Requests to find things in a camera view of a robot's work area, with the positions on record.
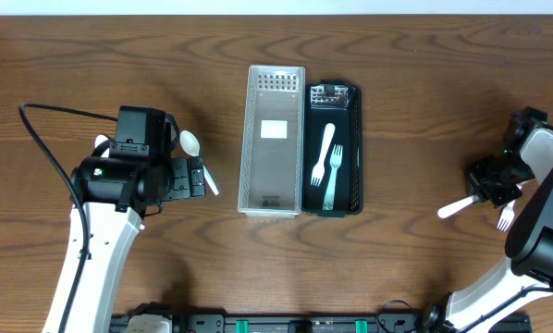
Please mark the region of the pale green plastic fork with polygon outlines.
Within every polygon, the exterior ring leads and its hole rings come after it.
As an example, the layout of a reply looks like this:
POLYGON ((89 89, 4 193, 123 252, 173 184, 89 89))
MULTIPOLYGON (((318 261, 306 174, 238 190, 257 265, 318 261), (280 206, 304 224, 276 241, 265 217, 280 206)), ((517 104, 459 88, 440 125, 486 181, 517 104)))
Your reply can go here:
POLYGON ((330 175, 328 178, 326 193, 325 193, 323 207, 322 207, 322 209, 325 211, 331 211, 334 206, 337 174, 338 174, 338 169, 342 163, 343 149, 344 147, 341 144, 336 144, 330 156, 330 161, 329 161, 330 175))

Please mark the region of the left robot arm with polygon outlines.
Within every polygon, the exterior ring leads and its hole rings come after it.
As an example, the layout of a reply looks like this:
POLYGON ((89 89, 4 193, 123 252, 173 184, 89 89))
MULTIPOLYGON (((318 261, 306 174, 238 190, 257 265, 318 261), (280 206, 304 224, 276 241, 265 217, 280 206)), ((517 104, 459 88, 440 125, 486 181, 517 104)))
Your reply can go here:
POLYGON ((70 214, 68 249, 46 332, 106 332, 129 249, 148 207, 206 194, 203 160, 175 158, 174 117, 123 105, 112 140, 97 145, 70 183, 80 200, 70 214))

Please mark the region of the white plastic fork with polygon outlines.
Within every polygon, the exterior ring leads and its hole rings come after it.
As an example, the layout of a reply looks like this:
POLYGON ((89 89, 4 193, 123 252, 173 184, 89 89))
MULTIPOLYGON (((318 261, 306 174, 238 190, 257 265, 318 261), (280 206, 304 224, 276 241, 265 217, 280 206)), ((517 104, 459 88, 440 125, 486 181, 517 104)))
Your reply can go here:
POLYGON ((515 203, 516 203, 516 200, 512 200, 502 208, 501 214, 499 216, 498 224, 497 224, 498 230, 502 232, 506 232, 509 229, 515 217, 515 212, 514 212, 515 203))
POLYGON ((332 142, 336 126, 333 123, 327 123, 324 128, 323 138, 320 146, 318 161, 313 167, 310 185, 319 186, 325 174, 326 154, 332 142))

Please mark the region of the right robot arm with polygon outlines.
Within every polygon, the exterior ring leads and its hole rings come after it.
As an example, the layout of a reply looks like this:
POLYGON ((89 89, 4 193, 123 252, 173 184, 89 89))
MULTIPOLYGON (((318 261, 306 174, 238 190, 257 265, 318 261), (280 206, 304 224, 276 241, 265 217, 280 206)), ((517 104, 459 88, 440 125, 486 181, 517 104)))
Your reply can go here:
POLYGON ((547 113, 526 107, 512 114, 501 156, 489 155, 467 170, 471 195, 463 207, 495 207, 522 196, 519 184, 538 183, 512 222, 504 257, 464 290, 452 292, 424 314, 422 332, 488 332, 526 304, 553 295, 553 126, 547 113))

